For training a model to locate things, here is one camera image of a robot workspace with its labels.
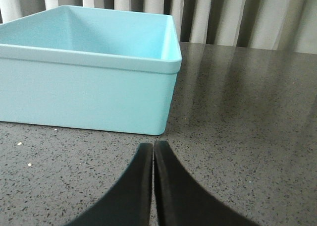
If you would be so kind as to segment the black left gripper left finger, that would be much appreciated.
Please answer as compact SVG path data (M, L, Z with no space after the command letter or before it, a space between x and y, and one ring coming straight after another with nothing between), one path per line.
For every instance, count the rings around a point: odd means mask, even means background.
M152 144L141 143L111 189L69 226L148 226L152 200Z

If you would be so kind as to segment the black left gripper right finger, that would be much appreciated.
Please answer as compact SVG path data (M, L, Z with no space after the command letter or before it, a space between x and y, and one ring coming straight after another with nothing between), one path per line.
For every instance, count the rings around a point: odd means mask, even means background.
M166 141L154 144L155 197L161 226L254 226L204 190Z

